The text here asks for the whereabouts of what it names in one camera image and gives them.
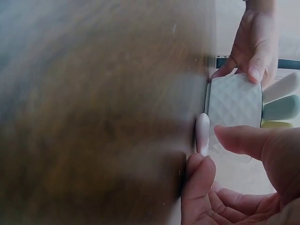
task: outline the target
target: white piece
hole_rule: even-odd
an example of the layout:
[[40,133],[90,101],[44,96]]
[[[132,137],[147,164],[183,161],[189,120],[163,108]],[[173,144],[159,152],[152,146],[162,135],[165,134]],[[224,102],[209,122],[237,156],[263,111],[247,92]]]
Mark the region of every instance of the white piece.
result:
[[214,127],[249,125],[259,128],[263,107],[261,84],[251,83],[246,74],[214,78],[211,82],[209,98],[209,149],[223,155],[224,158],[249,162],[251,157],[225,150],[215,135]]
[[208,155],[208,140],[210,130],[210,119],[202,113],[196,121],[196,148],[203,156]]
[[293,72],[263,91],[263,103],[265,104],[268,102],[272,102],[276,99],[282,98],[298,89],[299,85],[300,74],[298,72]]

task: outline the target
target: quilted pattern surface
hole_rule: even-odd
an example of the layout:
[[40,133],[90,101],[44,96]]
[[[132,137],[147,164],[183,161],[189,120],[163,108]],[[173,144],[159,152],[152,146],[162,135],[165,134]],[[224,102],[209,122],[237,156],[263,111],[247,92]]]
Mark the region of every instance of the quilted pattern surface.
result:
[[260,127],[262,87],[250,83],[245,74],[215,78],[211,82],[208,116],[210,118],[209,149],[230,159],[249,162],[249,156],[226,151],[217,140],[213,128],[249,125]]

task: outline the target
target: pastel yellow piece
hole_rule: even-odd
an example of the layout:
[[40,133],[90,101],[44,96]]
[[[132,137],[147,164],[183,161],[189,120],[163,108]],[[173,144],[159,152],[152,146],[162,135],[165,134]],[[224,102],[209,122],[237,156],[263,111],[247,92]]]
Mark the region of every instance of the pastel yellow piece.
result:
[[264,121],[262,128],[274,129],[274,128],[293,128],[294,126],[290,123],[277,122],[277,121]]

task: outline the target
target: brown wooden table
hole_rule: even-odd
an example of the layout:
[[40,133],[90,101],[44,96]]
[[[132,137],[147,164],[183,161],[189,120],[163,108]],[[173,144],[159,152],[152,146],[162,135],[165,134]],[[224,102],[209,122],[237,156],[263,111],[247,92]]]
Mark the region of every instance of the brown wooden table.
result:
[[0,224],[164,225],[213,0],[0,1]]

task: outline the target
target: hand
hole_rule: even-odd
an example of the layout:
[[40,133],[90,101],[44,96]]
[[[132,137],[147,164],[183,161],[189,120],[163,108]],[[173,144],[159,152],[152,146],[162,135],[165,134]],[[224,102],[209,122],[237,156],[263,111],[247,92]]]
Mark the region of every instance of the hand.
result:
[[270,195],[242,195],[214,183],[216,167],[196,153],[187,161],[188,181],[181,197],[182,225],[299,224],[300,128],[215,127],[229,151],[261,160],[277,190]]
[[250,0],[236,33],[232,51],[226,63],[213,74],[225,76],[238,67],[236,74],[246,73],[253,83],[265,87],[276,75],[278,67],[278,31],[275,10],[263,10]]

